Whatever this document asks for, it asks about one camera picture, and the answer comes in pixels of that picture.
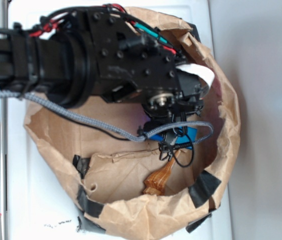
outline black cable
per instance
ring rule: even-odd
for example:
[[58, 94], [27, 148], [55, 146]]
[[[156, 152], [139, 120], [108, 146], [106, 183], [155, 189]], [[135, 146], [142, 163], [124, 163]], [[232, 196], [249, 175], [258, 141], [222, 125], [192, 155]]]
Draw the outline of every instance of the black cable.
[[195, 147], [193, 146], [193, 142], [192, 142], [192, 140], [191, 140], [191, 138], [189, 137], [188, 134], [186, 134], [185, 136], [186, 136], [187, 139], [189, 140], [188, 143], [192, 143], [192, 144], [191, 144], [191, 145], [192, 145], [192, 146], [191, 146], [191, 150], [192, 150], [191, 161], [190, 161], [188, 164], [186, 164], [186, 165], [183, 165], [183, 164], [181, 164], [181, 163], [179, 162], [177, 156], [176, 156], [175, 153], [174, 153], [174, 148], [173, 148], [173, 146], [171, 146], [169, 143], [167, 143], [167, 142], [164, 141], [164, 140], [161, 141], [161, 143], [163, 143], [164, 145], [166, 145], [166, 146], [169, 148], [170, 153], [172, 154], [172, 157], [174, 157], [175, 162], [176, 162], [181, 168], [187, 168], [187, 167], [189, 167], [189, 166], [193, 163], [193, 161], [194, 161], [194, 159], [195, 159]]
[[119, 141], [130, 141], [130, 140], [127, 139], [127, 138], [117, 137], [117, 136], [111, 134], [110, 132], [108, 132], [108, 131], [106, 131], [106, 130], [100, 128], [100, 127], [92, 126], [92, 125], [89, 125], [89, 124], [86, 124], [86, 123], [82, 123], [82, 122], [73, 120], [73, 119], [71, 119], [71, 118], [68, 118], [68, 117], [65, 117], [65, 116], [63, 116], [63, 115], [60, 115], [60, 114], [58, 114], [57, 112], [54, 112], [54, 111], [52, 111], [52, 112], [55, 113], [56, 115], [58, 115], [59, 117], [65, 119], [65, 120], [68, 120], [68, 121], [71, 122], [71, 123], [78, 124], [78, 125], [84, 126], [84, 127], [88, 127], [88, 128], [94, 129], [94, 130], [98, 130], [98, 131], [100, 131], [100, 132], [102, 132], [102, 133], [108, 135], [109, 137], [115, 139], [115, 140], [119, 140]]

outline red wire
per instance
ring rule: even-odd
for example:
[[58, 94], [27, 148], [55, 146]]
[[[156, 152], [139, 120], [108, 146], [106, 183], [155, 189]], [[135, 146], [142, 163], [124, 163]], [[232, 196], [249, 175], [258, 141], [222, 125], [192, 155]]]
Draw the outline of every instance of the red wire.
[[117, 4], [117, 3], [114, 3], [114, 4], [112, 4], [112, 6], [113, 6], [115, 9], [118, 9], [120, 12], [126, 13], [126, 10], [125, 10], [121, 5], [119, 5], [119, 4]]
[[176, 55], [177, 54], [177, 51], [176, 50], [174, 50], [173, 48], [170, 48], [170, 47], [168, 47], [168, 46], [164, 46], [164, 45], [162, 45], [163, 46], [163, 48], [164, 49], [166, 49], [166, 50], [169, 50], [171, 53], [173, 53], [174, 55]]
[[35, 31], [33, 33], [30, 33], [29, 36], [30, 37], [39, 37], [44, 33], [49, 33], [51, 32], [53, 29], [57, 29], [58, 28], [58, 20], [51, 20], [49, 23], [47, 23], [46, 25], [43, 26], [43, 30], [39, 30], [39, 31]]

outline brown paper bag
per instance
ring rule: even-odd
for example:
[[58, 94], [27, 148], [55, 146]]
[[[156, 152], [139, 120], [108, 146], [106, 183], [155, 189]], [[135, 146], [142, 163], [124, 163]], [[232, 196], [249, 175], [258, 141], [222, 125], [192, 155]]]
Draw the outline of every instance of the brown paper bag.
[[[156, 142], [118, 141], [34, 103], [28, 108], [24, 125], [64, 190], [83, 211], [86, 225], [126, 239], [157, 240], [220, 206], [240, 144], [239, 105], [236, 92], [210, 50], [189, 33], [191, 27], [186, 22], [137, 7], [127, 11], [161, 29], [161, 34], [183, 48], [192, 62], [215, 73], [202, 116], [196, 117], [211, 122], [214, 135], [196, 146], [192, 168], [174, 166], [165, 196], [142, 195], [146, 177], [166, 164], [159, 161]], [[107, 104], [95, 96], [73, 111], [130, 133], [147, 121], [139, 104]], [[200, 127], [198, 137], [206, 131]], [[90, 158], [83, 179], [73, 165], [74, 155]], [[190, 156], [185, 150], [178, 159], [186, 163]]]

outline black tape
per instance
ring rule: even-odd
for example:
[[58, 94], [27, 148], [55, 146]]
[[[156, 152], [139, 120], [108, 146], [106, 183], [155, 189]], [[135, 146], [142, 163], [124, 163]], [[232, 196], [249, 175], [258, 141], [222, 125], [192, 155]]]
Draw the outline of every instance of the black tape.
[[81, 179], [85, 178], [89, 170], [91, 158], [82, 158], [79, 155], [74, 155], [72, 164], [75, 166], [76, 170], [80, 173]]
[[100, 227], [98, 224], [94, 223], [93, 221], [85, 218], [84, 213], [79, 211], [79, 216], [77, 217], [79, 221], [78, 230], [85, 230], [89, 232], [94, 232], [98, 234], [105, 234], [106, 230]]
[[77, 200], [83, 211], [94, 218], [99, 218], [99, 215], [101, 214], [103, 207], [105, 206], [102, 203], [88, 199], [87, 193], [82, 186], [80, 186], [79, 192], [77, 194]]
[[196, 230], [205, 220], [207, 220], [207, 218], [211, 218], [211, 217], [212, 217], [212, 213], [210, 213], [209, 215], [199, 219], [198, 221], [195, 221], [195, 222], [189, 224], [188, 226], [185, 227], [185, 230], [190, 234], [194, 230]]
[[201, 172], [195, 183], [188, 188], [194, 206], [198, 208], [208, 201], [220, 184], [221, 180], [212, 174], [205, 170]]
[[195, 37], [196, 40], [198, 40], [201, 43], [197, 26], [189, 22], [187, 22], [187, 24], [189, 24], [189, 26], [192, 28], [192, 31], [190, 33]]

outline robotic arm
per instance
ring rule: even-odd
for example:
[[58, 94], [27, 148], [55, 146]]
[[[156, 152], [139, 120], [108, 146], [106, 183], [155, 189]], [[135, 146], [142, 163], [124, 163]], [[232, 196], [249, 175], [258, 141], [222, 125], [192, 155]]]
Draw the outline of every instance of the robotic arm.
[[[49, 40], [40, 38], [52, 30]], [[188, 62], [182, 51], [123, 7], [65, 8], [41, 17], [33, 29], [15, 23], [13, 30], [0, 29], [0, 34], [5, 36], [0, 39], [2, 91], [19, 97], [45, 93], [64, 108], [79, 107], [91, 95], [107, 103], [140, 103], [151, 121], [138, 133], [149, 137], [145, 133], [161, 127], [155, 139], [162, 153], [193, 150], [200, 142], [188, 135], [185, 122], [200, 115], [209, 86], [184, 71]], [[212, 134], [212, 126], [205, 125]], [[177, 138], [186, 138], [186, 144]]]

